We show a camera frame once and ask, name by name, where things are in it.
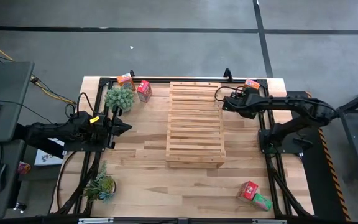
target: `potted plant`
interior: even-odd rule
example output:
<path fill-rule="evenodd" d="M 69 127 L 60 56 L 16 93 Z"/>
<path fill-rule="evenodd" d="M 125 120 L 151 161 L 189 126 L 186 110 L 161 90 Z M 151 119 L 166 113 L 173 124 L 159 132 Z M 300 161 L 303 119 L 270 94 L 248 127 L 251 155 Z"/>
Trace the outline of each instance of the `potted plant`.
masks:
<path fill-rule="evenodd" d="M 114 110 L 115 106 L 122 109 L 123 112 L 129 111 L 134 104 L 134 93 L 127 88 L 112 88 L 107 91 L 104 98 L 106 106 Z"/>
<path fill-rule="evenodd" d="M 88 197 L 90 202 L 95 200 L 109 202 L 114 193 L 116 193 L 116 189 L 114 179 L 106 175 L 106 161 L 103 161 L 100 172 L 96 178 L 89 182 L 89 186 L 85 187 L 84 196 Z"/>

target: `concrete floor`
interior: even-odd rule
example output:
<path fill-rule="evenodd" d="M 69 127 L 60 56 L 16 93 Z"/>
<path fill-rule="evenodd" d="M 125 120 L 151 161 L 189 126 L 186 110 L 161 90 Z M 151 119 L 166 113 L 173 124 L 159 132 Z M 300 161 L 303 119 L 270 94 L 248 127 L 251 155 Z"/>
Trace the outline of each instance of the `concrete floor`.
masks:
<path fill-rule="evenodd" d="M 259 0 L 265 29 L 358 30 L 358 1 Z M 252 0 L 0 0 L 0 25 L 159 28 L 257 28 Z M 358 94 L 358 35 L 266 35 L 275 78 L 333 106 Z M 51 89 L 76 99 L 85 75 L 266 77 L 258 34 L 2 32 L 0 48 L 35 62 Z M 25 105 L 62 122 L 64 103 L 30 86 Z M 41 121 L 22 110 L 23 124 Z M 358 221 L 356 160 L 340 120 L 324 128 L 346 205 Z M 24 215 L 46 214 L 55 180 L 30 182 Z"/>

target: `yellow cable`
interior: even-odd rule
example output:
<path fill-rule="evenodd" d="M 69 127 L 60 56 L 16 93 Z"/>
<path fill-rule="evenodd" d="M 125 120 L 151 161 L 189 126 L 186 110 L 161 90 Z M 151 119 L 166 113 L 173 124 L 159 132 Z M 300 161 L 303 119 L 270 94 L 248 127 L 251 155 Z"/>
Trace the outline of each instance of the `yellow cable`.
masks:
<path fill-rule="evenodd" d="M 1 49 L 0 49 L 0 53 L 3 54 L 5 57 L 7 57 L 9 60 L 12 60 L 12 61 L 14 62 L 13 58 L 11 58 L 9 55 L 5 54 L 5 52 L 3 52 Z M 54 98 L 54 99 L 62 100 L 62 101 L 64 101 L 64 102 L 66 102 L 66 103 L 74 103 L 74 102 L 71 101 L 71 100 L 66 100 L 66 99 L 63 99 L 63 98 L 61 98 L 61 97 L 59 97 L 59 96 L 57 96 L 57 95 L 51 94 L 49 91 L 45 90 L 45 89 L 43 88 L 43 86 L 42 86 L 41 84 L 39 84 L 38 82 L 35 82 L 34 84 L 36 84 L 37 86 L 41 87 L 41 90 L 42 90 L 45 94 L 47 94 L 48 96 L 50 96 L 50 97 L 52 97 L 52 98 Z"/>

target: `black floor stripe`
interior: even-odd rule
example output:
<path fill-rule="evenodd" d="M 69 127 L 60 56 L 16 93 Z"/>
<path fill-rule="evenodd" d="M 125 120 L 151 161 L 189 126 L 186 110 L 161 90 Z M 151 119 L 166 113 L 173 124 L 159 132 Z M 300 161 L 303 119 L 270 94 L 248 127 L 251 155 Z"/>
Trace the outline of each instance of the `black floor stripe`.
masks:
<path fill-rule="evenodd" d="M 254 3 L 256 24 L 258 25 L 258 30 L 259 30 L 260 46 L 262 48 L 262 56 L 264 58 L 266 76 L 267 76 L 267 78 L 273 78 L 272 64 L 270 63 L 269 52 L 267 50 L 266 36 L 265 36 L 265 32 L 264 32 L 264 24 L 262 22 L 262 16 L 260 15 L 260 8 L 259 8 L 258 0 L 253 0 L 253 3 Z"/>
<path fill-rule="evenodd" d="M 120 27 L 29 27 L 0 26 L 0 31 L 26 32 L 161 32 L 161 33 L 218 33 L 218 34 L 256 34 L 258 29 L 220 29 L 220 28 L 120 28 Z"/>
<path fill-rule="evenodd" d="M 301 30 L 301 29 L 265 29 L 266 34 L 298 35 L 358 35 L 358 30 Z"/>

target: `wooden table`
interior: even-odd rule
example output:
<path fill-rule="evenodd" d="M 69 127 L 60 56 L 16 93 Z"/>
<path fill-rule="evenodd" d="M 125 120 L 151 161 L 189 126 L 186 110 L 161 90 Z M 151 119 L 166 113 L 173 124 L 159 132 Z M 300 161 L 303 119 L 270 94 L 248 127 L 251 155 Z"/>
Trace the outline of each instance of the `wooden table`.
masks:
<path fill-rule="evenodd" d="M 92 104 L 99 78 L 83 79 L 81 92 L 88 94 Z M 267 81 L 271 95 L 287 94 L 283 79 Z M 240 185 L 251 180 L 259 185 L 262 195 L 270 198 L 265 157 L 260 153 L 257 139 L 258 118 L 244 119 L 237 113 L 223 112 L 227 157 L 219 169 L 169 169 L 165 167 L 169 83 L 151 85 L 153 96 L 150 101 L 140 102 L 135 94 L 134 107 L 120 117 L 133 128 L 116 137 L 116 148 L 102 155 L 102 161 L 108 162 L 108 174 L 117 182 L 117 192 L 109 203 L 95 202 L 92 217 L 273 218 L 273 209 L 264 212 L 235 197 Z M 231 91 L 223 90 L 220 97 Z M 85 98 L 80 102 L 80 110 L 91 114 Z M 273 115 L 277 123 L 291 119 L 290 111 L 273 111 Z M 77 153 L 66 167 L 60 189 L 62 203 L 78 185 L 83 156 L 84 153 Z M 306 211 L 313 213 L 301 160 L 289 154 L 282 157 L 288 188 Z M 278 186 L 277 193 L 284 212 Z M 82 201 L 81 209 L 85 203 L 86 199 Z M 56 209 L 54 198 L 51 212 Z"/>

